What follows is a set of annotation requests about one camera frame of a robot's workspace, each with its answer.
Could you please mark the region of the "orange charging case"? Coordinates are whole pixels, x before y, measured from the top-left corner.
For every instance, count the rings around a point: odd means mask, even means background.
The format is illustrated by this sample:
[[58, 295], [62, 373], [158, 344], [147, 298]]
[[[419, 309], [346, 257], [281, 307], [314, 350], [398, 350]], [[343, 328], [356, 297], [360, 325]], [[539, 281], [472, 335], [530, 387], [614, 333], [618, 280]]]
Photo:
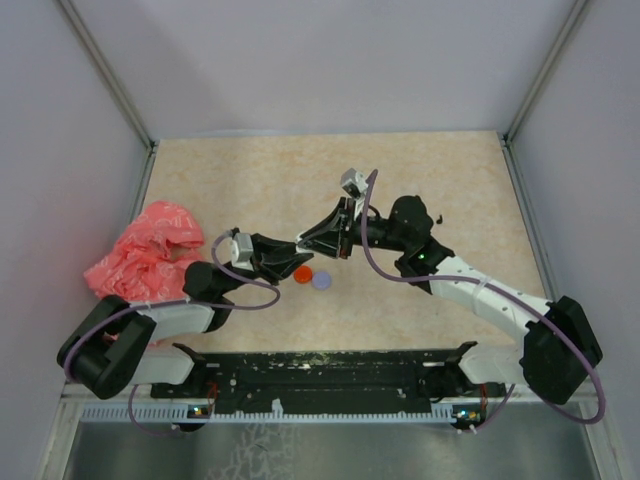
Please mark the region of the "orange charging case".
[[314, 272], [306, 265], [302, 265], [295, 269], [293, 278], [298, 284], [307, 284], [313, 280]]

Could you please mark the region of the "purple charging case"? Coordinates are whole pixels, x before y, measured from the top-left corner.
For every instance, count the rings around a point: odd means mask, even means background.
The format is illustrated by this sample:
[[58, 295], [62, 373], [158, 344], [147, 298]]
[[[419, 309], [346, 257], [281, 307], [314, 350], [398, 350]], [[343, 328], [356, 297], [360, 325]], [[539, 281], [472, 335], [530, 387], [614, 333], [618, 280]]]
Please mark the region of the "purple charging case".
[[332, 286], [332, 277], [326, 271], [316, 271], [313, 273], [311, 284], [315, 289], [325, 291]]

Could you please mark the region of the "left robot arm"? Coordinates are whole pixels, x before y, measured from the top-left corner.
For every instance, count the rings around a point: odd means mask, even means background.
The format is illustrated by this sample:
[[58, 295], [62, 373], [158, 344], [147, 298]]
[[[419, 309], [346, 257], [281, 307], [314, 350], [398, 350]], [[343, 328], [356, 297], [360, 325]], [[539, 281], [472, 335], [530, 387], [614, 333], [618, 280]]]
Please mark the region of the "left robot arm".
[[294, 242], [232, 230], [214, 241], [211, 257], [187, 267], [176, 299], [128, 302], [112, 294], [100, 300], [57, 353], [66, 379], [101, 400], [128, 386], [152, 384], [174, 385], [186, 396], [197, 396], [208, 384], [197, 353], [181, 345], [161, 347], [159, 341], [221, 328], [241, 308], [228, 294], [245, 286], [273, 295], [245, 311], [275, 306], [280, 283], [314, 255]]

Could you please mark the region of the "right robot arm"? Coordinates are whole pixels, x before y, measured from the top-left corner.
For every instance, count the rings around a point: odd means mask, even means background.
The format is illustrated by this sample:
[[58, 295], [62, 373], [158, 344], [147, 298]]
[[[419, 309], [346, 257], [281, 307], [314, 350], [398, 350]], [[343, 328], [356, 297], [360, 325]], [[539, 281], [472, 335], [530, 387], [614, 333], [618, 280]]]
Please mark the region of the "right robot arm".
[[363, 201], [340, 199], [332, 213], [301, 233], [297, 246], [347, 258], [354, 246], [399, 253], [396, 281], [452, 301], [511, 338], [503, 346], [470, 343], [446, 372], [448, 387], [470, 395], [484, 383], [526, 385], [542, 400], [565, 404], [603, 358], [582, 306], [528, 295], [481, 273], [431, 234], [433, 221], [417, 196], [397, 199], [386, 218], [368, 217]]

